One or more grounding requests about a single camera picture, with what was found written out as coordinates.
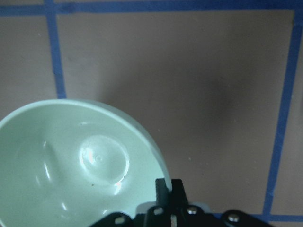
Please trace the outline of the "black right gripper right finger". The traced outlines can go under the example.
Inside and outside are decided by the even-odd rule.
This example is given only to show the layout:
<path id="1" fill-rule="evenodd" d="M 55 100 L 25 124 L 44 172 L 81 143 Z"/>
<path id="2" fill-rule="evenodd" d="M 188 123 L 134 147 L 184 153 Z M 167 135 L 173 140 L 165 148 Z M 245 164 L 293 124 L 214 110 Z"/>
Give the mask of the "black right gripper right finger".
<path id="1" fill-rule="evenodd" d="M 172 207 L 184 207 L 188 205 L 188 200 L 184 185 L 181 179 L 171 180 L 172 189 L 169 193 L 169 204 Z"/>

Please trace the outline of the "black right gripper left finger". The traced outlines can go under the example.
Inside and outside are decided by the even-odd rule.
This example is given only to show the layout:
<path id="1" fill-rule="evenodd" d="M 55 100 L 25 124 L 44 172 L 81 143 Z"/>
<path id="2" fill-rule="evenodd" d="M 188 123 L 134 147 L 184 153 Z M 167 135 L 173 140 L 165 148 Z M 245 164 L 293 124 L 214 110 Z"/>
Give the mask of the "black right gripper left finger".
<path id="1" fill-rule="evenodd" d="M 156 205 L 160 207 L 169 206 L 169 189 L 166 186 L 164 178 L 155 180 L 156 187 Z"/>

